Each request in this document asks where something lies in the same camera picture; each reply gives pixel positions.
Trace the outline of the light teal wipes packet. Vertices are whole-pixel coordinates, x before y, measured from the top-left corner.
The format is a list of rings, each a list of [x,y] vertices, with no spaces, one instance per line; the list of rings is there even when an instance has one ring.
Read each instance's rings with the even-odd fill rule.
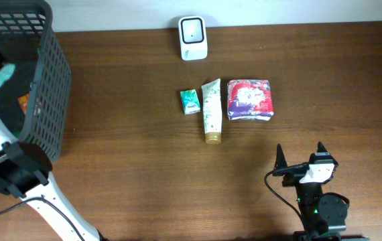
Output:
[[[15,71],[15,64],[4,64],[0,69],[0,87],[11,79]]]

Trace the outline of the orange small tissue pack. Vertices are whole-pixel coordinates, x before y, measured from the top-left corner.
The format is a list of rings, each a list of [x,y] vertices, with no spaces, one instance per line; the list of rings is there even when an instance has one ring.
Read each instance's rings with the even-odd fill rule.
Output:
[[[23,96],[20,96],[17,99],[17,101],[19,103],[20,109],[22,110],[23,114],[26,114],[28,103],[29,103],[29,93],[27,93]]]

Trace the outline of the white Pantene tube gold cap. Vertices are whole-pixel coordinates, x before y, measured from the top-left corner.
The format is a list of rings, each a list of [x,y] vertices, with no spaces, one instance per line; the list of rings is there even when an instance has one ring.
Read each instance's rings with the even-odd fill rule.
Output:
[[[222,141],[222,104],[220,78],[201,86],[202,109],[205,142],[221,144]]]

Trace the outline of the red purple tissue pack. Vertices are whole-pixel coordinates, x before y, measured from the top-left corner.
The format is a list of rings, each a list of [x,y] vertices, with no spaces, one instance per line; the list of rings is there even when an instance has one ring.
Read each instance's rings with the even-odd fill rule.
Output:
[[[227,84],[229,120],[269,121],[274,115],[268,80],[231,80]]]

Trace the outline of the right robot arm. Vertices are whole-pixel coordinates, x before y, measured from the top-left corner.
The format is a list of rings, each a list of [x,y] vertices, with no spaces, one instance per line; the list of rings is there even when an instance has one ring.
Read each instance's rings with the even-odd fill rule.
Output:
[[[342,236],[346,230],[346,217],[350,201],[338,193],[324,193],[322,186],[333,178],[338,162],[319,142],[309,161],[288,165],[281,145],[277,145],[275,165],[264,177],[266,187],[272,191],[267,178],[283,177],[283,187],[296,189],[298,206],[294,207],[276,191],[272,193],[298,215],[303,230],[294,232],[292,240],[366,240],[363,236]]]

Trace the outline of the small teal tissue pack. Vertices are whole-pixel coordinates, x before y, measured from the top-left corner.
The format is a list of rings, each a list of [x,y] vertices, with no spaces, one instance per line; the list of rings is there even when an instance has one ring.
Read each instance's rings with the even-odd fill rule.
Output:
[[[195,89],[181,91],[180,98],[182,100],[182,106],[185,115],[200,112],[200,101]]]

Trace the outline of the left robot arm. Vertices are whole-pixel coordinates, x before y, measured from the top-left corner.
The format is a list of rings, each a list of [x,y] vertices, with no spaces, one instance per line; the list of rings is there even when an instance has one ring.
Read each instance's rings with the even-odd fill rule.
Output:
[[[52,164],[36,144],[18,141],[0,119],[0,193],[29,205],[62,240],[104,240],[60,190]]]

